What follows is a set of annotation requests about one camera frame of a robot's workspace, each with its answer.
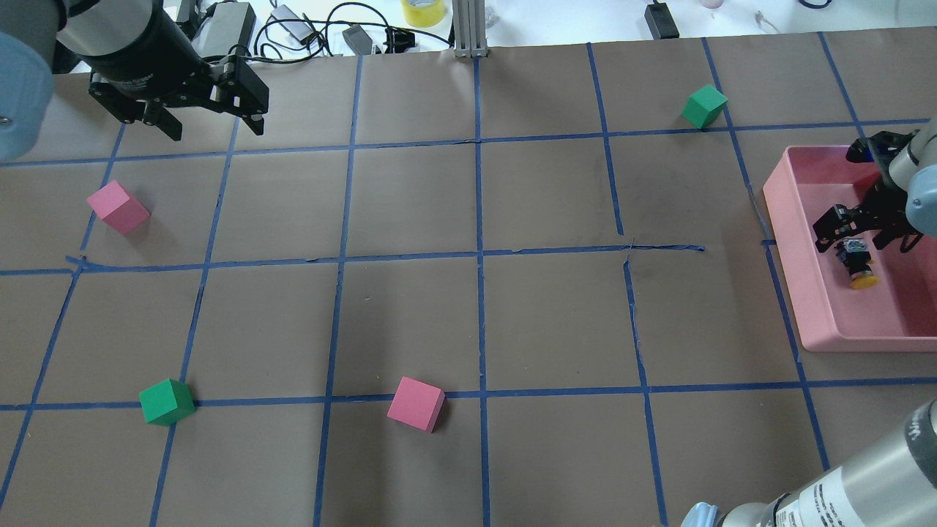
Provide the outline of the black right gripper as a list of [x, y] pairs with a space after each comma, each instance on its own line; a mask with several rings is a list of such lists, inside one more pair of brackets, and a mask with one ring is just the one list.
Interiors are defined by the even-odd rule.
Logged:
[[899, 242], [900, 253], [909, 253], [923, 240], [924, 234], [911, 227], [906, 219], [907, 197], [906, 191], [877, 179], [865, 193], [864, 209], [842, 204], [831, 206], [813, 223], [817, 251], [826, 253], [836, 242], [873, 230], [879, 231], [877, 250]]

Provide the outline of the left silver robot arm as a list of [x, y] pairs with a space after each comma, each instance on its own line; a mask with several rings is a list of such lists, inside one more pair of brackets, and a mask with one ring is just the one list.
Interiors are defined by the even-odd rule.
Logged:
[[180, 141], [173, 109], [201, 108], [264, 134], [270, 90], [248, 56], [254, 26], [240, 1], [4, 1], [2, 159], [36, 146], [57, 51], [90, 67], [90, 96], [121, 123]]

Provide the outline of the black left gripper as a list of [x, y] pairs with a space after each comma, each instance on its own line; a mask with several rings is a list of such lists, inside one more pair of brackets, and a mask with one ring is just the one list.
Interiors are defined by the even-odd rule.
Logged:
[[208, 64], [160, 1], [75, 1], [73, 51], [91, 67], [90, 96], [121, 123], [180, 141], [183, 124], [166, 107], [201, 107], [264, 134], [270, 89], [249, 56], [236, 45]]

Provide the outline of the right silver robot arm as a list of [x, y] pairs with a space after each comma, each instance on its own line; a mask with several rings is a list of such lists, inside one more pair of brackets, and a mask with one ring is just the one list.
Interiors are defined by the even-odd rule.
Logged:
[[[803, 348], [935, 351], [935, 121], [850, 146], [788, 147], [764, 200]], [[685, 526], [933, 526], [935, 401], [769, 503], [701, 501]]]

